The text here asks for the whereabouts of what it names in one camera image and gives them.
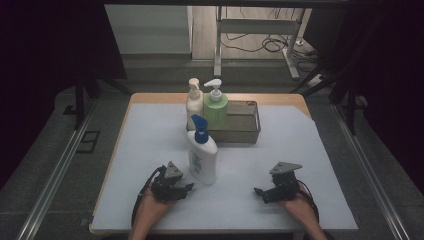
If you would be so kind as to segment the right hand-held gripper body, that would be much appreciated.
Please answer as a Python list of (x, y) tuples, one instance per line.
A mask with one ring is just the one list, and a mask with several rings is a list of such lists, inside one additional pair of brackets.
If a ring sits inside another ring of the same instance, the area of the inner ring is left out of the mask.
[(300, 164), (278, 162), (269, 171), (271, 175), (280, 174), (280, 186), (277, 187), (277, 189), (281, 189), (283, 191), (284, 197), (282, 200), (291, 200), (296, 195), (299, 189), (299, 184), (295, 176), (295, 170), (300, 168)]

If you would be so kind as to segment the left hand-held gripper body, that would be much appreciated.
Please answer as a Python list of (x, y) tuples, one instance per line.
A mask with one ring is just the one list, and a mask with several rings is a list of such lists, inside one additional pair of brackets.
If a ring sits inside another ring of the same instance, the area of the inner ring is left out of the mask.
[(175, 166), (172, 161), (160, 170), (160, 174), (154, 179), (151, 185), (151, 191), (159, 201), (176, 201), (179, 191), (176, 184), (182, 179), (183, 173)]

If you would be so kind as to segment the white bottle with blue pump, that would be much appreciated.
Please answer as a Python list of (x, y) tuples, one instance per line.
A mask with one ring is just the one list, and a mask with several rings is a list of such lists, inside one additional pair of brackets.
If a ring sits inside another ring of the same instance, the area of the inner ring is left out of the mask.
[(212, 185), (217, 180), (218, 148), (209, 135), (207, 120), (198, 114), (193, 114), (191, 119), (195, 129), (187, 132), (189, 169), (198, 181)]

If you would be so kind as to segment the grey metal mesh basket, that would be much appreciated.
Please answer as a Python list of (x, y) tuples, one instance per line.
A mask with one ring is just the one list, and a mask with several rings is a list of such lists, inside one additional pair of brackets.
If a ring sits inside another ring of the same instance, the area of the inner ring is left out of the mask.
[(218, 129), (210, 129), (208, 125), (209, 135), (216, 143), (255, 144), (260, 131), (258, 106), (255, 101), (228, 100), (224, 125)]

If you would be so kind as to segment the green bottle with white pump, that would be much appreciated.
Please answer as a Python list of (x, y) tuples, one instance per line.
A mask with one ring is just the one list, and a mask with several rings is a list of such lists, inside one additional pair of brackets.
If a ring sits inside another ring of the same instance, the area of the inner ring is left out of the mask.
[(220, 79), (212, 79), (204, 84), (213, 90), (204, 96), (204, 118), (208, 121), (210, 129), (221, 128), (227, 117), (228, 97), (222, 93)]

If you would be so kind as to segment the cream pump bottle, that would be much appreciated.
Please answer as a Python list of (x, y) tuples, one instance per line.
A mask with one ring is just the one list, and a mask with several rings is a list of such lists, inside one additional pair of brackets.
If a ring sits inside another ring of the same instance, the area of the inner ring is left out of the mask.
[(191, 78), (188, 84), (189, 92), (186, 100), (187, 130), (191, 131), (195, 129), (191, 116), (193, 114), (203, 115), (203, 92), (200, 90), (200, 81), (197, 78)]

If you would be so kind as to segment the person's left hand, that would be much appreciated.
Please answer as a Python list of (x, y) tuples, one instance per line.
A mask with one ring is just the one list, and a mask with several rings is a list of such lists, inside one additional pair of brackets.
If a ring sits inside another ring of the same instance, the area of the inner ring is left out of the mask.
[(159, 221), (174, 205), (173, 201), (159, 201), (154, 194), (147, 190), (143, 196), (140, 206), (137, 210), (137, 220), (157, 222)]

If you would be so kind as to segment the person's right hand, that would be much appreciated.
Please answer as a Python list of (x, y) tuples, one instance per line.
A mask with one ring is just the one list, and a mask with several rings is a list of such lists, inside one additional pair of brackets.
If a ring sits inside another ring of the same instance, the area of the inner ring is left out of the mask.
[(312, 217), (319, 223), (319, 217), (315, 210), (316, 205), (313, 203), (312, 198), (303, 190), (300, 190), (291, 200), (279, 201), (278, 205), (287, 210), (290, 216), (300, 225), (305, 218)]

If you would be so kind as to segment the white table sheet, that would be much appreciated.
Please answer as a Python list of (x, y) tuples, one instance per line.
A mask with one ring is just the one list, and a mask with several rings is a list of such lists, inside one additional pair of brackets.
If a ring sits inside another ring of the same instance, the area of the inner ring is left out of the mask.
[(276, 204), (266, 204), (255, 189), (270, 189), (270, 169), (278, 162), (298, 165), (296, 177), (311, 190), (320, 224), (327, 230), (354, 230), (346, 202), (315, 122), (294, 106), (262, 106), (261, 131), (253, 145), (222, 144), (217, 181), (198, 182), (188, 167), (186, 110), (182, 104), (129, 107), (99, 196), (90, 230), (126, 232), (140, 189), (159, 166), (173, 162), (192, 184), (154, 227), (156, 233), (294, 232), (299, 225)]

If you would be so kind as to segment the black metal stand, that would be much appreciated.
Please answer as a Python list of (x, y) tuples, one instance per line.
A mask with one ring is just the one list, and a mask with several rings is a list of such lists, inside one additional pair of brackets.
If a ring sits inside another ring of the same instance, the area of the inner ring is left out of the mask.
[(345, 125), (351, 134), (355, 135), (355, 110), (356, 110), (356, 84), (353, 76), (353, 65), (346, 63), (343, 67), (335, 72), (327, 74), (323, 80), (308, 88), (307, 90), (301, 91), (300, 94), (303, 97), (308, 97), (330, 85), (333, 85), (328, 99), (332, 104), (340, 104), (344, 98), (347, 98), (347, 104), (345, 106)]
[(108, 77), (100, 70), (80, 70), (75, 77), (75, 103), (76, 108), (71, 111), (72, 114), (76, 115), (75, 128), (78, 129), (85, 119), (85, 104), (84, 104), (84, 92), (87, 92), (88, 96), (92, 99), (98, 99), (101, 96), (100, 86), (98, 80), (101, 80), (125, 95), (132, 95), (133, 91), (118, 83), (112, 77)]

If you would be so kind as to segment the white power strip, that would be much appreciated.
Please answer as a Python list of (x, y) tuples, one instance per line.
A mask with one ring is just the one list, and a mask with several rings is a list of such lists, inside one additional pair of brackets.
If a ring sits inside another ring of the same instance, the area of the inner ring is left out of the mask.
[(313, 77), (308, 83), (307, 85), (309, 87), (313, 87), (316, 86), (317, 84), (321, 83), (323, 80), (325, 79), (325, 77), (321, 74), (316, 75), (315, 77)]

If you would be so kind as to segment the white panel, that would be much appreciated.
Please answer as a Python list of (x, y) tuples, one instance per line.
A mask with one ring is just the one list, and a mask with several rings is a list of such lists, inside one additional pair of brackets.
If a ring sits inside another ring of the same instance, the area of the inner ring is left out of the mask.
[(121, 54), (190, 54), (190, 6), (106, 4)]

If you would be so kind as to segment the dark curtain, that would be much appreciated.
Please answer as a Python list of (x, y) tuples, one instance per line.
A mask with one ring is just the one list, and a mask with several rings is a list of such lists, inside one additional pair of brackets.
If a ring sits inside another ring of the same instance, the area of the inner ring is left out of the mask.
[[(424, 194), (424, 0), (383, 0), (384, 18), (353, 71), (364, 115)], [(331, 70), (347, 62), (371, 26), (366, 9), (314, 9), (303, 38)]]
[(107, 0), (0, 0), (0, 188), (54, 110), (61, 91), (126, 72)]

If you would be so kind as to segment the black overhead bar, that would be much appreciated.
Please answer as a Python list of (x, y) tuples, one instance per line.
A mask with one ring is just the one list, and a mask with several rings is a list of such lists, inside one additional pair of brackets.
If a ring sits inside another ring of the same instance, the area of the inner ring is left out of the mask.
[(235, 7), (293, 7), (331, 8), (354, 4), (354, 0), (96, 0), (103, 4), (118, 5), (171, 5), (171, 6), (235, 6)]

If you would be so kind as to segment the aluminium rail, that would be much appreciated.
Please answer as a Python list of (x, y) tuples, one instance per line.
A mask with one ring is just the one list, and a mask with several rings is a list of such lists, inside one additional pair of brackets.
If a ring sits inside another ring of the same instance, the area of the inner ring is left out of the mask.
[(371, 166), (368, 157), (365, 154), (359, 140), (349, 130), (346, 124), (347, 117), (343, 113), (340, 106), (331, 105), (331, 108), (335, 112), (338, 119), (338, 123), (348, 143), (353, 149), (353, 153), (357, 159), (358, 165), (361, 171), (363, 172), (364, 178), (368, 183), (373, 197), (376, 200), (379, 209), (381, 210), (383, 217), (385, 218), (385, 221), (392, 232), (392, 235), (394, 236), (395, 240), (410, 240), (410, 236), (405, 228), (402, 219), (400, 218), (392, 201), (388, 197), (376, 173), (374, 172), (374, 169)]
[(34, 240), (47, 211), (56, 195), (58, 188), (67, 172), (67, 169), (76, 153), (78, 145), (92, 119), (97, 100), (90, 100), (86, 113), (79, 127), (73, 131), (65, 150), (53, 168), (46, 184), (38, 195), (28, 217), (26, 218), (15, 240)]

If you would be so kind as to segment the white metal desk frame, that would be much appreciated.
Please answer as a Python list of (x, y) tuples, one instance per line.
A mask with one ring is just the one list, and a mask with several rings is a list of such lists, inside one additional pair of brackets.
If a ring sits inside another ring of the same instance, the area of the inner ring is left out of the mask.
[(213, 75), (215, 78), (221, 77), (221, 34), (272, 34), (288, 35), (290, 40), (288, 47), (282, 50), (283, 57), (293, 80), (299, 80), (300, 75), (293, 62), (292, 54), (294, 45), (302, 25), (306, 9), (301, 8), (295, 20), (260, 20), (260, 19), (228, 19), (222, 17), (222, 6), (216, 9), (216, 46), (214, 54)]

